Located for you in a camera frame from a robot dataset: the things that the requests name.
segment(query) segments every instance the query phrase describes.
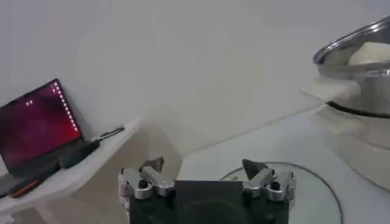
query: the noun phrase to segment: cable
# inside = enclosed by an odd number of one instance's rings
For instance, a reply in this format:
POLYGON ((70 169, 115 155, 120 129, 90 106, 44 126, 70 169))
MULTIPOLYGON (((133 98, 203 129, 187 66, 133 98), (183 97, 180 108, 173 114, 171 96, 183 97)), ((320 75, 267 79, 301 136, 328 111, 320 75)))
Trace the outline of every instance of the cable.
POLYGON ((103 141, 111 136, 118 134, 119 132, 122 132, 123 130, 124 130, 124 127, 116 128, 113 131, 108 131, 108 132, 104 133, 103 135, 100 135, 100 137, 98 137, 96 140, 101 142, 101 141, 103 141))

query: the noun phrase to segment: white table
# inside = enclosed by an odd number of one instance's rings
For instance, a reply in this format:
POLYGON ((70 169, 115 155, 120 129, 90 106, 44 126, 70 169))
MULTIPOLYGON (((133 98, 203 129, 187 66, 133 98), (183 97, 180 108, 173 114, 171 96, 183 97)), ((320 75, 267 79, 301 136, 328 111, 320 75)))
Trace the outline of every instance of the white table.
POLYGON ((179 179, 218 180, 241 167, 243 158, 287 161, 317 172, 330 183, 341 200, 347 224, 388 224, 390 193, 361 178, 335 153, 336 149, 327 147, 331 142, 311 122, 311 114, 289 117, 189 154, 183 160, 179 179))
POLYGON ((79 190, 141 127, 141 119, 124 126, 121 133, 104 140, 101 146, 81 163, 66 170, 60 170, 32 192, 21 198, 2 198, 0 215, 35 207, 46 223, 57 223, 46 203, 79 190))

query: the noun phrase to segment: white wall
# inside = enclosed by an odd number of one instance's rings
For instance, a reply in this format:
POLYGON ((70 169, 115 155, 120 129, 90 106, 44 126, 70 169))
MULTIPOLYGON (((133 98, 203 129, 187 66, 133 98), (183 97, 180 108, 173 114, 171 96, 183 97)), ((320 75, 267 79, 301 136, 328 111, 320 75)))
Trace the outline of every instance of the white wall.
POLYGON ((95 132, 147 114, 186 153, 313 103, 312 55, 370 2, 1 1, 0 104, 59 77, 95 132))

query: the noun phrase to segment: metal bracket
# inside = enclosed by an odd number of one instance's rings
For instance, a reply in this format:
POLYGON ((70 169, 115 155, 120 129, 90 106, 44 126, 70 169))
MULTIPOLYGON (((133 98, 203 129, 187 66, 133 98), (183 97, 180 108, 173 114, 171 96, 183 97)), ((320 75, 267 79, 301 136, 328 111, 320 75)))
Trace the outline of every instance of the metal bracket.
POLYGON ((175 182, 173 180, 158 173, 151 166, 143 167, 141 176, 148 182, 151 182, 153 186, 155 186, 157 194, 163 197, 167 197, 175 187, 175 182))
POLYGON ((132 168, 126 168, 118 175, 119 193, 122 196, 134 195, 136 199, 147 199, 153 195, 153 185, 141 177, 140 173, 132 168))
POLYGON ((262 188, 275 179, 274 171, 268 168, 262 169, 251 180, 243 182, 244 191, 250 192, 252 198, 257 198, 261 194, 262 188))
POLYGON ((277 175, 276 179, 265 187, 265 192, 271 201, 283 201, 294 199, 296 179, 294 174, 289 172, 282 172, 277 175))
POLYGON ((264 168, 251 180, 243 182, 244 191, 250 192, 252 198, 264 195, 270 201, 287 199, 293 205, 296 179, 290 172, 276 175, 273 170, 264 168))

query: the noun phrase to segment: pot handle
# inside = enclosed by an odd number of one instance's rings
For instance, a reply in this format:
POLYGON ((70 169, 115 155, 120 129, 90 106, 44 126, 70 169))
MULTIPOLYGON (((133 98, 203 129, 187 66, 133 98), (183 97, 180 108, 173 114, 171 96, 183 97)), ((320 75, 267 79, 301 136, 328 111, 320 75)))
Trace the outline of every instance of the pot handle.
POLYGON ((325 107, 315 113, 312 120, 330 133, 338 136, 359 136, 366 131, 364 122, 331 107, 325 107))
POLYGON ((357 82, 352 80, 339 80, 319 76, 313 79, 309 86, 301 88, 300 92, 323 102, 334 100, 343 102, 360 95, 361 88, 357 82))

